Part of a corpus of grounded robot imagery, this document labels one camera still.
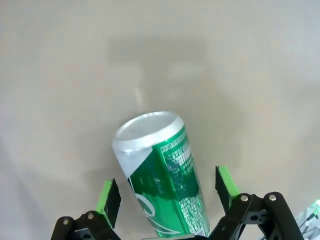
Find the green strip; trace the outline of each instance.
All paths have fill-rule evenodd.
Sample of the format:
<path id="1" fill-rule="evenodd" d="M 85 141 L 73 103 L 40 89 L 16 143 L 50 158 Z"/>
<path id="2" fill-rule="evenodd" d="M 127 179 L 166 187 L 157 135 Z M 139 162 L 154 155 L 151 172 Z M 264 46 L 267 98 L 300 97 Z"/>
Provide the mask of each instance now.
<path id="1" fill-rule="evenodd" d="M 108 195 L 112 186 L 112 180 L 108 180 L 104 182 L 102 192 L 100 193 L 99 201 L 96 204 L 95 210 L 97 213 L 104 215 L 105 219 L 107 220 L 109 226 L 112 228 L 112 225 L 107 217 L 107 213 L 105 211 L 105 207 L 107 204 Z"/>
<path id="2" fill-rule="evenodd" d="M 230 195 L 229 206 L 231 206 L 232 200 L 240 194 L 235 182 L 233 181 L 227 166 L 219 166 L 219 173 L 222 177 L 224 185 Z"/>

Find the green gripper pad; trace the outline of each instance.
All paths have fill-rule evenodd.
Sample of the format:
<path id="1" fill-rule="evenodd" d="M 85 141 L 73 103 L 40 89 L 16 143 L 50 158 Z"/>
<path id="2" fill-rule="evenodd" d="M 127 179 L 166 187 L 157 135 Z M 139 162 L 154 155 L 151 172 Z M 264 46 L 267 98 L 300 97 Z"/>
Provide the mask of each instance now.
<path id="1" fill-rule="evenodd" d="M 227 166 L 215 166 L 215 189 L 226 213 L 232 204 L 232 200 L 240 194 Z"/>
<path id="2" fill-rule="evenodd" d="M 111 228 L 115 228 L 120 202 L 121 197 L 115 179 L 105 181 L 96 211 L 104 215 Z"/>

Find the soda can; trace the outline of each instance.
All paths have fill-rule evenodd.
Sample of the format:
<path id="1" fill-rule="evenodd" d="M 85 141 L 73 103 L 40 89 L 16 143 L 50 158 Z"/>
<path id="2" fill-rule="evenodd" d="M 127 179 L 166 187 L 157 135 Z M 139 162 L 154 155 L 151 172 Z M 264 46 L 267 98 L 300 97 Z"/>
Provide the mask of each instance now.
<path id="1" fill-rule="evenodd" d="M 160 237 L 209 235 L 194 157 L 177 114 L 158 111 L 128 121 L 115 133 L 112 148 Z"/>

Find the silver screw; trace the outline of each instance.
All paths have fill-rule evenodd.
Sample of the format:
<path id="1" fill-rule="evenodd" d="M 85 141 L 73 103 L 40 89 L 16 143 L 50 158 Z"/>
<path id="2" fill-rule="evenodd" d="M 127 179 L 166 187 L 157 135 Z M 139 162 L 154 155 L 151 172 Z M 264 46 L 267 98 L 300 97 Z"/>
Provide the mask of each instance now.
<path id="1" fill-rule="evenodd" d="M 276 198 L 275 195 L 271 194 L 271 195 L 269 196 L 269 199 L 270 199 L 271 201 L 275 201 L 277 198 Z"/>
<path id="2" fill-rule="evenodd" d="M 88 214 L 88 219 L 93 219 L 94 218 L 94 215 L 92 213 L 89 213 Z"/>
<path id="3" fill-rule="evenodd" d="M 241 201 L 243 201 L 243 202 L 246 202 L 246 201 L 248 201 L 248 197 L 246 196 L 246 195 L 243 195 L 243 196 L 241 196 Z"/>

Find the green and white can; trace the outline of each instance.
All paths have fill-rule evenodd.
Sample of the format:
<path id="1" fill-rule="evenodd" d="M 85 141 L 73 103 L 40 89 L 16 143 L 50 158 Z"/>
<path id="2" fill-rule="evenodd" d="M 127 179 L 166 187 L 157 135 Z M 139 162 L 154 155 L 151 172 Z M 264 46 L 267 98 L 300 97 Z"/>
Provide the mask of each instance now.
<path id="1" fill-rule="evenodd" d="M 163 238 L 210 231 L 185 124 L 173 112 L 138 116 L 112 147 L 144 213 Z"/>

